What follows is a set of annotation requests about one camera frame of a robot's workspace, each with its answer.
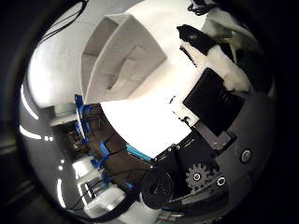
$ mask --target gear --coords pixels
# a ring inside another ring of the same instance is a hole
[[[186,174],[188,187],[193,190],[201,189],[213,179],[216,173],[215,169],[210,169],[203,163],[198,163],[197,166],[194,164]]]

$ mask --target screw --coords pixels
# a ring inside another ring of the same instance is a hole
[[[218,185],[218,186],[223,186],[223,185],[225,185],[225,182],[226,182],[226,180],[225,180],[225,178],[222,176],[222,177],[220,177],[220,178],[217,180],[217,185]]]
[[[196,174],[193,175],[193,180],[199,181],[200,179],[201,179],[201,176],[200,176],[199,173],[196,173]]]
[[[250,149],[245,149],[241,154],[241,162],[248,163],[251,160],[252,153]]]

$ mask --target fluorescent light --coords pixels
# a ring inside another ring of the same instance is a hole
[[[29,114],[34,117],[34,119],[38,119],[38,115],[30,108],[30,106],[28,105],[26,99],[25,99],[25,95],[24,95],[24,88],[21,85],[21,101],[24,104],[26,110],[29,112]]]
[[[78,179],[78,173],[76,172],[76,179]]]
[[[84,196],[83,196],[81,186],[80,186],[80,185],[77,185],[77,187],[78,187],[78,193],[79,193],[80,197],[82,197],[82,201],[83,201],[84,205],[86,206],[87,203],[86,203],[86,200],[85,200],[85,198],[84,198]]]
[[[36,133],[30,133],[28,132],[26,129],[24,129],[21,125],[20,125],[20,132],[30,138],[34,138],[34,139],[41,139],[41,136],[36,134]]]
[[[88,188],[87,184],[84,185],[85,186],[85,189],[87,190],[88,192],[88,195],[92,198],[92,195],[91,195],[91,192],[90,192],[90,189]]]
[[[65,203],[64,203],[64,198],[63,198],[63,193],[62,193],[62,179],[57,180],[57,197],[60,205],[65,208]]]

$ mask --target white wall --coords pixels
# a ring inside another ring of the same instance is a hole
[[[29,65],[28,82],[38,106],[74,102],[74,94],[81,94],[80,54],[96,25],[104,15],[121,13],[137,2],[140,0],[90,0],[85,11],[72,25],[36,49]],[[79,9],[80,4],[77,4],[58,21]],[[52,27],[50,31],[62,24],[65,23]]]

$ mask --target white panel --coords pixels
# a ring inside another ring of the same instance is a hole
[[[129,99],[102,103],[117,132],[130,145],[152,158],[191,131],[173,114],[169,105],[174,95],[185,93],[189,83],[195,83],[199,78],[192,62],[179,49],[177,26],[189,24],[200,30],[206,19],[206,16],[198,17],[188,11],[189,4],[186,0],[147,0],[127,11],[149,30],[167,60]]]

